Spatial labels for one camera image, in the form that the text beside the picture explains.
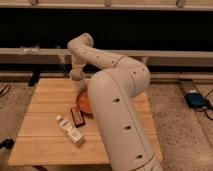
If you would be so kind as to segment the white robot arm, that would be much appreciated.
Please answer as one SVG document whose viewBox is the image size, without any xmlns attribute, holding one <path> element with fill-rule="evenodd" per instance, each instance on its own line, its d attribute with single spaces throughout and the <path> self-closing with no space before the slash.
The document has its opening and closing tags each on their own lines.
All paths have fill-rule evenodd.
<svg viewBox="0 0 213 171">
<path fill-rule="evenodd" d="M 132 98 L 150 84 L 147 66 L 129 56 L 96 49 L 90 34 L 69 41 L 73 70 L 96 66 L 87 86 L 89 105 L 113 171 L 163 171 Z"/>
</svg>

